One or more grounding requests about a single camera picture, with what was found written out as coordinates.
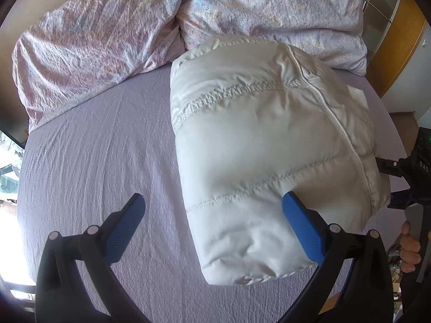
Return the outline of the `person's right hand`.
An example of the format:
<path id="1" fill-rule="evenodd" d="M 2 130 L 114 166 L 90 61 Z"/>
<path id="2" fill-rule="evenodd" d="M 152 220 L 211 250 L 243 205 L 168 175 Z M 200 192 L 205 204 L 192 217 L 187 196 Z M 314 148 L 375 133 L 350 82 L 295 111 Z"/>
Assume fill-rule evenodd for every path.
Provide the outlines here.
<path id="1" fill-rule="evenodd" d="M 421 248 L 420 242 L 410 235 L 410 229 L 410 223 L 404 222 L 401 227 L 401 237 L 399 240 L 401 247 L 399 252 L 399 256 L 401 258 L 400 268 L 404 273 L 414 272 L 416 265 L 421 261 L 419 254 Z"/>

